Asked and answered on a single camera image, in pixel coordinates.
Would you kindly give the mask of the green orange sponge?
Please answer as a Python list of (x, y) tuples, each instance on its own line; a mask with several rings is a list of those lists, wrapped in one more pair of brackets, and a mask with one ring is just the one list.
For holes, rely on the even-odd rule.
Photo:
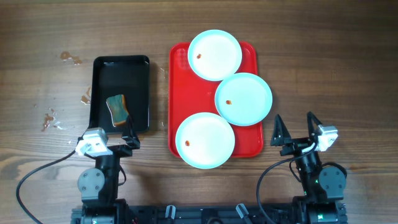
[(110, 96), (106, 99), (106, 104), (111, 113), (113, 126), (117, 127), (124, 125), (126, 123), (127, 117), (129, 116), (125, 96)]

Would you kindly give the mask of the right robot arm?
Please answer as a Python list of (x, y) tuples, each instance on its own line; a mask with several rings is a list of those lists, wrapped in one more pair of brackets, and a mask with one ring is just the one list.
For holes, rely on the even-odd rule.
[(293, 198), (284, 223), (348, 222), (344, 198), (347, 171), (335, 162), (322, 163), (325, 152), (338, 138), (334, 126), (325, 126), (311, 112), (307, 113), (308, 137), (292, 138), (280, 115), (275, 116), (271, 146), (280, 146), (281, 156), (292, 156), (304, 195)]

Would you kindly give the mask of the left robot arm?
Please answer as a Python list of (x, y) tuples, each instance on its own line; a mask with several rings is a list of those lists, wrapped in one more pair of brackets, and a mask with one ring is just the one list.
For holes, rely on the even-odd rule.
[(75, 151), (80, 156), (92, 157), (94, 168), (87, 169), (78, 178), (78, 189), (83, 203), (81, 214), (73, 213), (72, 223), (135, 223), (134, 212), (125, 199), (118, 199), (120, 159), (131, 157), (140, 148), (130, 116), (122, 123), (124, 144), (107, 146), (108, 135), (102, 128), (87, 129), (79, 138)]

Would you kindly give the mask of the light blue plate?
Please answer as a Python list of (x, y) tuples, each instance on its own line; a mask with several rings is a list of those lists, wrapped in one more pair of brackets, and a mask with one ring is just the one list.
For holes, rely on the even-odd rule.
[(196, 75), (215, 82), (238, 71), (243, 53), (234, 36), (223, 30), (212, 29), (203, 31), (190, 42), (187, 58)]
[(232, 155), (235, 135), (221, 116), (201, 112), (186, 118), (178, 127), (175, 146), (179, 156), (197, 169), (213, 169)]
[(269, 85), (252, 73), (236, 73), (223, 80), (215, 92), (221, 117), (236, 126), (252, 126), (270, 112), (273, 96)]

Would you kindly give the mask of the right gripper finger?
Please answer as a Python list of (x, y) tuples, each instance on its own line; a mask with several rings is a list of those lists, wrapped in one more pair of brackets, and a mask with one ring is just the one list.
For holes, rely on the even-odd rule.
[(315, 135), (314, 126), (319, 126), (322, 122), (311, 112), (307, 113), (308, 135), (310, 137)]
[(284, 146), (292, 143), (292, 138), (279, 114), (275, 116), (271, 146)]

